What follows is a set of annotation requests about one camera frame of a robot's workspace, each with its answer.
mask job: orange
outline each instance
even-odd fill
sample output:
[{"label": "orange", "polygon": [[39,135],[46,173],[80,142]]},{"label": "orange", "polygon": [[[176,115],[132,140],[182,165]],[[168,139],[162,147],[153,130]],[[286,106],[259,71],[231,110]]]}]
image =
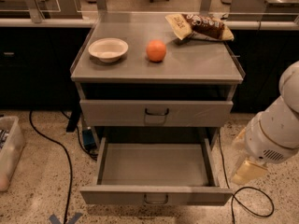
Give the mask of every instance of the orange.
[{"label": "orange", "polygon": [[147,55],[152,62],[160,62],[166,55],[166,45],[161,40],[151,40],[147,45]]}]

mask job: empty drawer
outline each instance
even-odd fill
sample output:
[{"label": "empty drawer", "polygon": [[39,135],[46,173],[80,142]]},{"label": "empty drawer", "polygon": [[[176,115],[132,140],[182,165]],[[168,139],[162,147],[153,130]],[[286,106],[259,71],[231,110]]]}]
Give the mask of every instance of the empty drawer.
[{"label": "empty drawer", "polygon": [[220,127],[229,118],[230,101],[82,100],[89,126]]},{"label": "empty drawer", "polygon": [[94,183],[81,189],[87,204],[224,205],[232,196],[219,187],[204,129],[108,129],[97,164]]}]

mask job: white plastic bin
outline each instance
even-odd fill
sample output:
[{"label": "white plastic bin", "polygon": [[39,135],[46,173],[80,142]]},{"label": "white plastic bin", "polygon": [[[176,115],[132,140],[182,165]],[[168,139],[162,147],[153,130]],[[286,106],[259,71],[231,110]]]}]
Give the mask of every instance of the white plastic bin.
[{"label": "white plastic bin", "polygon": [[14,116],[0,118],[0,129],[9,130],[7,140],[0,150],[0,191],[8,189],[25,145],[25,139],[18,122],[19,118]]}]

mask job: bowl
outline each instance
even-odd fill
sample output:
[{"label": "bowl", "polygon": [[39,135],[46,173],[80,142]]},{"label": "bowl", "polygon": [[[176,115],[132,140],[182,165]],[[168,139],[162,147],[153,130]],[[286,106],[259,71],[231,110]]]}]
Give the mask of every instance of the bowl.
[{"label": "bowl", "polygon": [[118,38],[104,38],[94,41],[89,47],[90,55],[103,63],[114,63],[128,50],[128,44]]}]

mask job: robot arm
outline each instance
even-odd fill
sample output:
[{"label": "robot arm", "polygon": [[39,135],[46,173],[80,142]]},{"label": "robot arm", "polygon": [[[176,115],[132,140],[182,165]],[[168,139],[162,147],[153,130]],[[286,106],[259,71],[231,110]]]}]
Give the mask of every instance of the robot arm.
[{"label": "robot arm", "polygon": [[282,74],[279,91],[276,101],[239,135],[248,155],[232,174],[236,184],[264,175],[267,163],[281,163],[299,150],[299,62]]}]

